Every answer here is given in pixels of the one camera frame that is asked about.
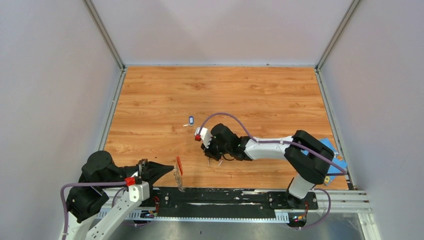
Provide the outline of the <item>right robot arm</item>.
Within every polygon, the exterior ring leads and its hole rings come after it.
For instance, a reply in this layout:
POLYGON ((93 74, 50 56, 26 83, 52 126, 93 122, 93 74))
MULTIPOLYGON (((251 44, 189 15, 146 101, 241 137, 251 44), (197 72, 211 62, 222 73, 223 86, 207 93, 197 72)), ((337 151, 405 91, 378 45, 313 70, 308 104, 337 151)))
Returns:
POLYGON ((204 155, 216 161, 227 156, 231 161, 288 161, 296 171, 285 195, 286 204, 292 209, 301 207, 309 190, 324 183, 335 156, 332 149, 304 130, 282 138, 258 138, 237 136, 219 123, 211 130, 198 127, 194 138, 202 142, 204 155))

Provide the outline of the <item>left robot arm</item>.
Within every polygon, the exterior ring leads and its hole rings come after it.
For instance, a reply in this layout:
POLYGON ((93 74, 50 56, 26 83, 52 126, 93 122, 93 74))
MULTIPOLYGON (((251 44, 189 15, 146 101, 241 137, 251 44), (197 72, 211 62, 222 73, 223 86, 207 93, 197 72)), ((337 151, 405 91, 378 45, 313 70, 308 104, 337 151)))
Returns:
POLYGON ((135 166, 118 167, 105 150, 92 153, 81 168, 78 182, 67 183, 60 190, 64 213, 61 240, 107 240, 137 207, 153 201, 153 185, 175 170, 142 159, 135 166), (109 212, 95 226, 93 221, 110 197, 106 188, 118 187, 120 199, 113 197, 109 212))

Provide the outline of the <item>red handled metal key holder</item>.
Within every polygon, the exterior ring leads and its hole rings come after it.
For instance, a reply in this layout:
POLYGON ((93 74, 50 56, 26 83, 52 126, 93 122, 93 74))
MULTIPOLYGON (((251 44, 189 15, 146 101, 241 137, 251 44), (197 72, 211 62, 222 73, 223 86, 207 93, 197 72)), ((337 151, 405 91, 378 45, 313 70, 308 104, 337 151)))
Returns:
POLYGON ((174 178, 177 184, 177 188, 180 192, 184 193, 185 188, 183 186, 183 169, 182 162, 179 156, 176 157, 176 163, 174 166, 174 178))

